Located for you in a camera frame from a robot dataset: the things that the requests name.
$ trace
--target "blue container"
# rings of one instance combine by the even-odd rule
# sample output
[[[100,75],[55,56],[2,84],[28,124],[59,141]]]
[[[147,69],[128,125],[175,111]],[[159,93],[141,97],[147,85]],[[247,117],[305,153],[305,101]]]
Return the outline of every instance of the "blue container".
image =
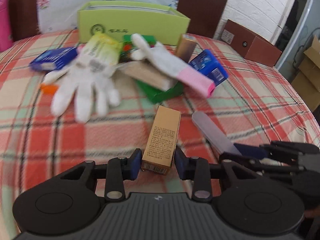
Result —
[[[205,49],[193,60],[191,60],[189,65],[203,75],[212,79],[216,86],[221,84],[229,77],[228,73],[221,66],[220,62],[208,49]]]
[[[60,70],[77,55],[76,47],[50,49],[31,61],[29,67],[35,71]]]

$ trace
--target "plaid tablecloth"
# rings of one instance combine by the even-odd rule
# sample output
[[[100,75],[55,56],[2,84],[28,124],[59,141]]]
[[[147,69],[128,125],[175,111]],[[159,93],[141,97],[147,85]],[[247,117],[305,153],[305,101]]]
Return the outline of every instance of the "plaid tablecloth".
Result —
[[[320,129],[307,106],[274,68],[244,60],[230,46],[195,36],[202,49],[210,49],[229,73],[209,99],[190,88],[184,95],[162,105],[181,111],[178,144],[186,155],[214,163],[214,152],[193,125],[194,111],[204,111],[233,142],[250,145],[270,140],[320,145]],[[157,106],[152,105],[133,79],[116,73],[114,81],[122,95],[121,105],[108,116],[95,114],[87,124],[76,123],[71,105],[62,117],[50,114],[52,97],[39,91],[43,73],[28,63],[47,49],[78,43],[77,31],[27,38],[0,54],[0,239],[12,239],[17,227],[12,204],[23,191],[86,159],[106,163],[119,155],[129,156],[144,148]],[[214,193],[218,182],[212,180]],[[140,172],[126,191],[190,192],[188,182],[175,169],[167,176]],[[98,185],[98,194],[103,192]]]

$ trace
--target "pink glove cuff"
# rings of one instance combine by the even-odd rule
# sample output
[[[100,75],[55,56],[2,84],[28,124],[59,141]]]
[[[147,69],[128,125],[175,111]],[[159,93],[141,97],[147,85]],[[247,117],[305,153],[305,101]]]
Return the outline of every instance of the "pink glove cuff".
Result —
[[[216,87],[211,79],[189,66],[180,71],[176,78],[189,85],[206,98],[209,98],[212,95]]]

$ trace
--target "reddish-brown box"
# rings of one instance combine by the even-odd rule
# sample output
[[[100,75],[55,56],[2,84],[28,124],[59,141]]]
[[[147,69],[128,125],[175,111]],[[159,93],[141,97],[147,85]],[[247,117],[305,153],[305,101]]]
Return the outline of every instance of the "reddish-brown box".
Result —
[[[253,31],[228,20],[221,35],[242,57],[273,67],[282,52]]]

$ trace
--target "lime green box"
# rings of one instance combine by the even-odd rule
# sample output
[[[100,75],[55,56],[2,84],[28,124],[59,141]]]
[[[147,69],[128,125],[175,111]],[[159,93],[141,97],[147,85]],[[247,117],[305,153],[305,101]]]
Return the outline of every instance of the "lime green box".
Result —
[[[80,42],[96,32],[118,41],[125,34],[152,35],[157,41],[177,45],[190,19],[169,6],[131,1],[92,1],[78,11]]]

